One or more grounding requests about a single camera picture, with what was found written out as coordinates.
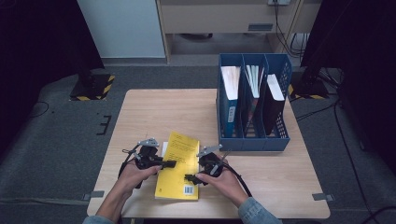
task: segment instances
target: yellow book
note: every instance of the yellow book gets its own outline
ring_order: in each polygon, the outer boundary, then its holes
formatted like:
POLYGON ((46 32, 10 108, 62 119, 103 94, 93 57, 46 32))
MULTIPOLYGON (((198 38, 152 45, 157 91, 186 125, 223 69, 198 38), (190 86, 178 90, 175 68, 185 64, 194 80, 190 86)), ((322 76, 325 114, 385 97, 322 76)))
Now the yellow book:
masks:
POLYGON ((198 185, 184 179, 199 171, 199 141, 184 134, 171 132, 164 161, 177 161, 175 168, 163 169, 158 173, 156 198, 198 200, 198 185))

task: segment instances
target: blue file holder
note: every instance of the blue file holder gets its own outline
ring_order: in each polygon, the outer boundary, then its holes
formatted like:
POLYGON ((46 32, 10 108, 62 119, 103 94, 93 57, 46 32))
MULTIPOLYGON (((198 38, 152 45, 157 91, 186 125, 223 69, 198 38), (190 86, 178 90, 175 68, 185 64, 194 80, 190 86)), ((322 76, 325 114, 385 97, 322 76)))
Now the blue file holder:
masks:
POLYGON ((262 83, 262 91, 263 88, 266 87, 266 77, 268 74, 276 74, 277 80, 283 92, 285 99, 288 94, 288 87, 290 84, 292 67, 287 54, 277 54, 277 53, 242 53, 242 54, 232 54, 232 53, 223 53, 219 55, 219 81, 218 81, 218 95, 217 95, 217 116, 218 116, 218 133, 219 133, 219 143, 223 145, 221 151, 283 151, 285 150, 287 144, 290 141, 286 125, 283 121, 283 112, 279 114, 279 117, 276 120, 276 126, 273 130, 273 133, 266 134, 263 128, 262 116, 260 116, 261 106, 260 108, 256 108, 258 111, 255 113, 253 122, 252 122, 252 130, 245 134, 243 130, 243 122, 241 117, 241 111, 245 103, 245 95, 247 94, 247 81, 244 80, 243 77, 245 74, 241 72, 241 85, 239 90, 241 96, 238 99, 238 107, 236 109, 235 114, 235 124, 234 124, 234 132, 232 137, 224 137, 222 124, 220 119, 220 105, 219 99, 223 97, 221 88, 224 88, 224 84, 221 79, 221 70, 222 66, 241 66, 242 68, 245 65, 262 65, 265 67, 265 77, 262 83))

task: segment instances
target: white label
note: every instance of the white label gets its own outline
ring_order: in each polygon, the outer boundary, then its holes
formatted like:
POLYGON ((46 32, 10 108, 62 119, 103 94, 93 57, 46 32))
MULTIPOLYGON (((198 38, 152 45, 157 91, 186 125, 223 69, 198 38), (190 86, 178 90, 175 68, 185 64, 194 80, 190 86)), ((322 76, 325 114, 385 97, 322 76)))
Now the white label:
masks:
POLYGON ((233 122, 233 118, 235 117, 235 106, 231 106, 228 111, 228 122, 233 122))
POLYGON ((194 194, 194 186, 185 185, 184 186, 184 194, 185 195, 193 195, 194 194))

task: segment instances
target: plastic file organizer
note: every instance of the plastic file organizer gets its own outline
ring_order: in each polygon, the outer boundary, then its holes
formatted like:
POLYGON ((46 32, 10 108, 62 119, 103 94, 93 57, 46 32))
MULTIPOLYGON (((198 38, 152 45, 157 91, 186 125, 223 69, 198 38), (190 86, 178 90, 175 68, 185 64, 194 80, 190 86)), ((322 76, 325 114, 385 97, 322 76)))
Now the plastic file organizer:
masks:
POLYGON ((218 114, 218 130, 219 143, 223 145, 221 150, 233 151, 283 151, 286 148, 290 138, 283 121, 283 112, 281 112, 276 120, 276 126, 272 133, 265 133, 262 121, 262 105, 263 95, 266 88, 266 78, 268 74, 276 74, 277 81, 282 90, 282 93, 287 98, 287 91, 291 78, 291 63, 287 54, 275 53, 243 53, 232 54, 224 53, 219 55, 219 81, 218 81, 218 95, 217 95, 217 114, 218 114), (244 74, 244 67, 246 65, 258 65, 264 67, 264 77, 262 78, 262 86, 260 99, 257 104, 254 117, 247 132, 244 132, 244 120, 247 107, 247 99, 250 92, 248 88, 248 81, 244 74), (224 136, 224 125, 221 115, 224 115, 224 106, 221 106, 223 97, 225 95, 224 83, 221 76, 222 66, 241 66, 241 74, 238 87, 238 103, 234 117, 233 135, 230 137, 224 136))

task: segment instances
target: yellow and black hazard tape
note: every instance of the yellow and black hazard tape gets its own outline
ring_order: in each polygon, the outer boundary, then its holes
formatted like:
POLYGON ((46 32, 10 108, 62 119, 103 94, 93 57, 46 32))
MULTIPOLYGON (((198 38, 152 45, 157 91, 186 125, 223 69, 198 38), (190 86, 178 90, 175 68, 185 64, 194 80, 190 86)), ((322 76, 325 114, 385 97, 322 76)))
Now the yellow and black hazard tape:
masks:
POLYGON ((317 95, 317 94, 298 94, 294 91, 294 88, 292 85, 289 85, 289 96, 291 100, 297 100, 297 99, 315 99, 315 100, 321 100, 321 99, 328 99, 329 96, 327 94, 324 95, 317 95))
POLYGON ((113 84, 113 80, 114 80, 113 75, 108 77, 108 81, 107 84, 105 86, 105 88, 103 89, 103 93, 101 95, 96 95, 96 96, 76 96, 76 97, 71 97, 70 100, 72 101, 89 101, 89 100, 103 100, 107 97, 108 91, 110 91, 111 85, 113 84))

